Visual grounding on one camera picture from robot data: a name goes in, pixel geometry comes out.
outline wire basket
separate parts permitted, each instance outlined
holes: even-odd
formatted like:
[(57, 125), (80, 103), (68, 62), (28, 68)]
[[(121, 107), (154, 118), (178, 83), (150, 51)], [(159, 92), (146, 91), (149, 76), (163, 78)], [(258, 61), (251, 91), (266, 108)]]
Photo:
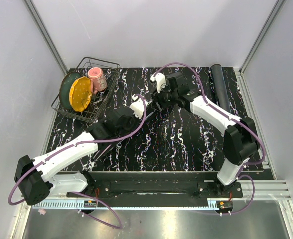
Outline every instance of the wire basket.
[(120, 65), (118, 63), (103, 61), (91, 57), (84, 57), (75, 69), (70, 69), (69, 72), (79, 72), (81, 76), (86, 76), (92, 67), (100, 67), (107, 81), (107, 88), (92, 95), (91, 101), (82, 112), (76, 112), (73, 109), (64, 108), (59, 101), (59, 94), (54, 99), (51, 107), (62, 114), (63, 116), (75, 118), (84, 122), (95, 122), (100, 113), (106, 108), (110, 101), (113, 89), (116, 86), (120, 73)]

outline green plate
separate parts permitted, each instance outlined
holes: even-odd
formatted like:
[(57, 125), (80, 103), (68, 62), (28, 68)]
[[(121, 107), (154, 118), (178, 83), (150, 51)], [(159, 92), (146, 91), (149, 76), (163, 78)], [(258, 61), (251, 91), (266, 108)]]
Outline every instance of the green plate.
[(69, 102), (69, 92), (72, 84), (80, 78), (81, 75), (78, 72), (69, 72), (62, 80), (59, 90), (59, 100), (62, 106), (68, 110), (71, 110), (71, 104)]

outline floor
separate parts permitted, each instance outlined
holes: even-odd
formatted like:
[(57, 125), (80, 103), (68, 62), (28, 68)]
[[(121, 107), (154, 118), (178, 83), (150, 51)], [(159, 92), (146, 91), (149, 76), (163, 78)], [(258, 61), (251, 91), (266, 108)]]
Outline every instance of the floor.
[[(237, 201), (235, 211), (244, 206)], [(109, 228), (75, 210), (33, 209), (24, 239), (288, 239), (280, 208), (275, 201), (254, 201), (238, 215), (219, 217), (192, 211), (116, 211), (124, 228)], [(117, 221), (106, 210), (91, 213), (111, 224)]]
[[(119, 105), (129, 105), (131, 95), (140, 93), (150, 100), (155, 85), (150, 76), (157, 68), (121, 68), (118, 83), (104, 115)], [(210, 68), (195, 67), (204, 85), (206, 95), (215, 101)], [(193, 73), (187, 68), (166, 68), (169, 75), (183, 72), (189, 83), (198, 88)], [(241, 92), (233, 68), (223, 68), (232, 113), (246, 115)], [(49, 140), (47, 152), (76, 138), (89, 124), (58, 114)], [(109, 154), (94, 159), (88, 155), (64, 171), (218, 171), (224, 156), (223, 137), (201, 117), (190, 114), (178, 106), (162, 112), (146, 123), (136, 136), (119, 143)], [(254, 155), (252, 161), (259, 160)], [(250, 171), (262, 170), (262, 166), (250, 166)]]

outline mug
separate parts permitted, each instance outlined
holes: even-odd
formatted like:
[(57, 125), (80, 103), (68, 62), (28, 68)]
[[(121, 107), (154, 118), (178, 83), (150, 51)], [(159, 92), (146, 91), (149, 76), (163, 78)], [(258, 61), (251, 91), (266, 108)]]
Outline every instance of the mug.
[(88, 77), (90, 78), (90, 89), (93, 94), (106, 89), (107, 81), (101, 68), (91, 68), (88, 71)]

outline black cylinder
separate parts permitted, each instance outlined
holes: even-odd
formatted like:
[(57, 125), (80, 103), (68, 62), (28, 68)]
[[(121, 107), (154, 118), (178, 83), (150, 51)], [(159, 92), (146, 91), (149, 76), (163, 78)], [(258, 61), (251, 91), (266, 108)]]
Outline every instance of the black cylinder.
[(211, 69), (217, 104), (227, 112), (231, 112), (222, 67), (220, 64), (215, 64), (211, 66)]

